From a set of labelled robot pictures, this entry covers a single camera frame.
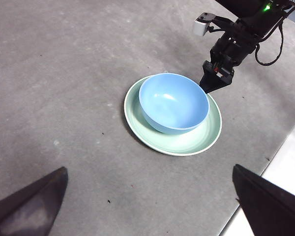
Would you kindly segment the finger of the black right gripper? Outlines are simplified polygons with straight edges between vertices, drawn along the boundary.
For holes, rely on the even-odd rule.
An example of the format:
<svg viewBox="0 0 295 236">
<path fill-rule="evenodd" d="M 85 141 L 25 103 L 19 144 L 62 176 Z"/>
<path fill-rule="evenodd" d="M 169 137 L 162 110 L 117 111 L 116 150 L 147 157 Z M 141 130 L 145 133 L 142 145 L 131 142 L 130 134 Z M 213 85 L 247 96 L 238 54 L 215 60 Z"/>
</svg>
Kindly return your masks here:
<svg viewBox="0 0 295 236">
<path fill-rule="evenodd" d="M 219 77 L 217 73 L 215 73 L 214 89 L 203 89 L 203 90 L 205 91 L 205 93 L 210 93 L 212 91 L 226 87 L 232 83 L 233 76 L 234 76 L 234 70 L 232 70 L 230 73 L 226 73 L 226 75 L 222 75 L 221 77 Z"/>
<path fill-rule="evenodd" d="M 212 63 L 205 61 L 203 63 L 204 74 L 199 82 L 202 89 L 214 89 L 215 86 L 215 72 L 212 69 Z"/>
</svg>

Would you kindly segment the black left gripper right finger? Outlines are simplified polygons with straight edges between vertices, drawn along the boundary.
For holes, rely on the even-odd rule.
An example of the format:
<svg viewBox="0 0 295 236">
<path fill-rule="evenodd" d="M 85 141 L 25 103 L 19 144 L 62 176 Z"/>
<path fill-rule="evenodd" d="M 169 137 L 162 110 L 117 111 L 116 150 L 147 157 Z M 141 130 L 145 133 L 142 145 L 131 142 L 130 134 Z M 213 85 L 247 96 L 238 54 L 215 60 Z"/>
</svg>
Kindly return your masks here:
<svg viewBox="0 0 295 236">
<path fill-rule="evenodd" d="M 295 236 L 295 195 L 236 164 L 232 181 L 256 236 Z"/>
</svg>

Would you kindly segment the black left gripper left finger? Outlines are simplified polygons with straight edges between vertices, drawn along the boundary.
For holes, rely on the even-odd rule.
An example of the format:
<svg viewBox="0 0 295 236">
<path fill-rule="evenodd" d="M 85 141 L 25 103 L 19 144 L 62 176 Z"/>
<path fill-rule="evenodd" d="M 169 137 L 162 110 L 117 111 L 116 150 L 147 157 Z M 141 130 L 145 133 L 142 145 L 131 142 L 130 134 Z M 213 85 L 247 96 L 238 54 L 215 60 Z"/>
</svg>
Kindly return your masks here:
<svg viewBox="0 0 295 236">
<path fill-rule="evenodd" d="M 68 171 L 61 167 L 0 200 L 0 236 L 47 236 L 61 208 Z"/>
</svg>

